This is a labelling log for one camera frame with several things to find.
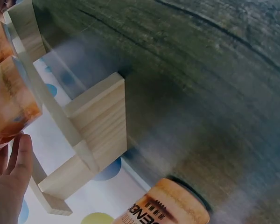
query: blue dot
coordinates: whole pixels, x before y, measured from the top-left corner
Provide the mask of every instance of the blue dot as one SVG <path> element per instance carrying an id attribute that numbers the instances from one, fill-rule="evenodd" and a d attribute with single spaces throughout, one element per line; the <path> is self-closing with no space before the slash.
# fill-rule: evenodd
<path id="1" fill-rule="evenodd" d="M 97 174 L 93 178 L 93 180 L 94 181 L 110 180 L 111 178 L 115 177 L 119 173 L 120 169 L 121 169 L 121 158 L 119 157 L 110 166 L 108 166 L 106 169 L 104 169 L 99 174 Z"/>
<path id="2" fill-rule="evenodd" d="M 18 219 L 18 224 L 24 224 L 29 216 L 29 208 L 25 200 L 23 200 L 22 210 Z"/>
<path id="3" fill-rule="evenodd" d="M 50 67 L 45 68 L 45 71 L 46 71 L 47 73 L 52 73 L 52 69 L 51 69 Z"/>
<path id="4" fill-rule="evenodd" d="M 46 84 L 48 90 L 50 91 L 50 93 L 53 95 L 53 97 L 55 97 L 57 95 L 57 88 L 54 85 L 51 84 Z"/>

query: wooden stand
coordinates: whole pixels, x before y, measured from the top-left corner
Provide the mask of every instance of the wooden stand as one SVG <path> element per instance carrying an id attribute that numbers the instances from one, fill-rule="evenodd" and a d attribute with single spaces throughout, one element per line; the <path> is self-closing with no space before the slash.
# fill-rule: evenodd
<path id="1" fill-rule="evenodd" d="M 30 187 L 48 213 L 70 215 L 64 200 L 126 151 L 125 81 L 114 73 L 62 108 L 32 64 L 46 54 L 32 1 L 12 7 L 4 19 L 38 97 L 76 152 L 49 176 L 34 156 Z"/>

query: dark wooden table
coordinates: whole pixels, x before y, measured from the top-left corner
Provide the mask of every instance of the dark wooden table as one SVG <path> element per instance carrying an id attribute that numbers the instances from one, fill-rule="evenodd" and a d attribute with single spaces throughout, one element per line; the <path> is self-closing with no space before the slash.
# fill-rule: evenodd
<path id="1" fill-rule="evenodd" d="M 182 178 L 212 224 L 280 224 L 280 0 L 33 2 L 51 47 L 83 33 L 125 76 L 148 183 Z"/>

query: wooden surface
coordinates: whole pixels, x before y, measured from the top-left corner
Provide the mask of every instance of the wooden surface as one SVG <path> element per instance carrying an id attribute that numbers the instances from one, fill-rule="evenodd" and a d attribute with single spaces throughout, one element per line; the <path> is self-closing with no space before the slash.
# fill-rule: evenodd
<path id="1" fill-rule="evenodd" d="M 83 31 L 128 61 L 125 158 L 147 182 L 182 178 L 212 224 L 280 223 L 280 0 L 33 3 L 50 46 Z"/>

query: yellow dot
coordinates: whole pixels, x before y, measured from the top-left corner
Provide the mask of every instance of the yellow dot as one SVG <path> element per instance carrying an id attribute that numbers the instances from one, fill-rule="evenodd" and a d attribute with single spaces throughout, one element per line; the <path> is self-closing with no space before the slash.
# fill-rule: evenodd
<path id="1" fill-rule="evenodd" d="M 111 224 L 113 220 L 108 214 L 96 212 L 86 216 L 81 224 Z"/>

